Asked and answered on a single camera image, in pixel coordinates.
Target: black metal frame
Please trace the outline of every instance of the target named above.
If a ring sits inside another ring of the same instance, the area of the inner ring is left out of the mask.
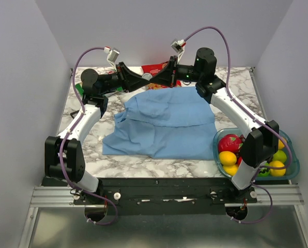
[[[119,215],[226,214],[225,204],[256,203],[253,188],[238,191],[227,178],[100,178],[100,195],[110,199]],[[114,194],[121,195],[119,200]],[[75,205],[103,205],[104,201],[80,193]],[[107,215],[114,215],[108,205]]]

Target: clear bowl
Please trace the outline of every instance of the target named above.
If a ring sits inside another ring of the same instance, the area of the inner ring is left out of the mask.
[[[240,136],[242,133],[238,128],[225,128],[222,129],[220,131],[217,132],[217,134],[214,137],[213,140],[213,153],[214,153],[214,159],[215,162],[217,164],[217,167],[219,169],[219,171],[228,178],[231,178],[232,176],[230,176],[228,173],[225,172],[225,170],[223,169],[223,165],[220,162],[219,159],[219,152],[218,152],[218,142],[221,140],[221,138],[223,138],[225,135],[227,134],[236,134],[238,136]],[[256,180],[258,181],[267,181],[267,180],[289,180],[292,179],[294,177],[297,176],[297,174],[300,171],[300,163],[299,160],[294,152],[293,149],[293,145],[292,145],[292,141],[290,140],[290,138],[287,136],[286,133],[284,133],[282,130],[279,131],[280,136],[284,137],[287,140],[287,144],[292,152],[292,163],[290,165],[290,167],[288,169],[286,169],[286,173],[284,176],[282,177],[273,177],[271,175],[267,176],[267,177],[257,177]],[[289,160],[289,156],[287,153],[287,149],[286,147],[283,148],[283,151],[286,153],[287,155],[287,161]]]

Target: screw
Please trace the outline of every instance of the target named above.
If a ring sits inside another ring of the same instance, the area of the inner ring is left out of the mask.
[[[256,194],[255,191],[252,191],[252,192],[250,193],[250,196],[251,196],[251,198],[256,198],[256,197],[257,197],[257,194]]]
[[[114,194],[114,199],[115,200],[119,200],[121,198],[121,194],[119,193],[119,192],[116,192],[115,194]]]

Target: red package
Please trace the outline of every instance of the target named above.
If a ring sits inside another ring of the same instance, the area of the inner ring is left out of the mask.
[[[157,65],[146,65],[146,66],[142,66],[144,73],[150,73],[152,76],[155,76],[156,74],[158,74],[168,63],[161,63],[161,64],[157,64]],[[176,82],[176,87],[181,87],[181,83],[180,80],[177,80]],[[147,89],[164,89],[164,88],[169,88],[166,86],[162,86],[159,84],[153,84],[150,83],[147,85]]]

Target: red apple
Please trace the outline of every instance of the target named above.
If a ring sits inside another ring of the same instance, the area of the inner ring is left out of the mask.
[[[238,160],[237,160],[237,165],[241,164],[241,160],[242,160],[242,157],[239,157]]]
[[[218,152],[230,151],[238,153],[242,146],[242,140],[235,134],[228,134],[218,142]]]

